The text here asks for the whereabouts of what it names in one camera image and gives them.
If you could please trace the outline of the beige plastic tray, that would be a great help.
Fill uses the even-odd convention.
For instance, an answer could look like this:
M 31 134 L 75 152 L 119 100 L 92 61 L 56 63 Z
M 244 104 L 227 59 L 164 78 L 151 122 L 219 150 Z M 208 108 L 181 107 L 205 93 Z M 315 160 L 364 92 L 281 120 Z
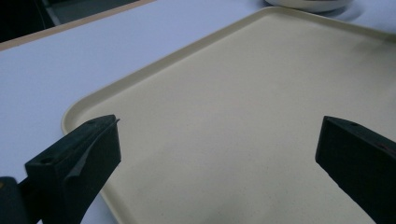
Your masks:
M 81 99 L 118 118 L 119 224 L 374 224 L 316 163 L 325 116 L 396 140 L 396 34 L 262 9 Z

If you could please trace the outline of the white bowl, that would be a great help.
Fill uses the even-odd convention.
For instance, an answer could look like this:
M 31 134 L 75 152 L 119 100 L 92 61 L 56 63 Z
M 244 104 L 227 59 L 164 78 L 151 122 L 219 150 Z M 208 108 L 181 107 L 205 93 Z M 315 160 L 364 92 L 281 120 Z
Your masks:
M 307 12 L 326 12 L 345 7 L 353 0 L 264 0 L 278 7 L 288 7 Z

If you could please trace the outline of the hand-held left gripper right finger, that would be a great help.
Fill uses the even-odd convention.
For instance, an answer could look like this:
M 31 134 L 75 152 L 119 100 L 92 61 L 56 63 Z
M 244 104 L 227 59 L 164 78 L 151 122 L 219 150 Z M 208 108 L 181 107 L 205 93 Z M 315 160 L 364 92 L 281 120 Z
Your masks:
M 396 224 L 396 143 L 346 119 L 323 118 L 316 163 L 376 224 Z

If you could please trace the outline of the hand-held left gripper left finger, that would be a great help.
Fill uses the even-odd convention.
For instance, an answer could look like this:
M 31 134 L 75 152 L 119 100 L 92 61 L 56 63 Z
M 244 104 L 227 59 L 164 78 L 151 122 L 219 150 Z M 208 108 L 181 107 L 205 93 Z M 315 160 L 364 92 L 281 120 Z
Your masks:
M 119 165 L 118 119 L 91 119 L 25 164 L 44 201 L 44 224 L 79 224 Z

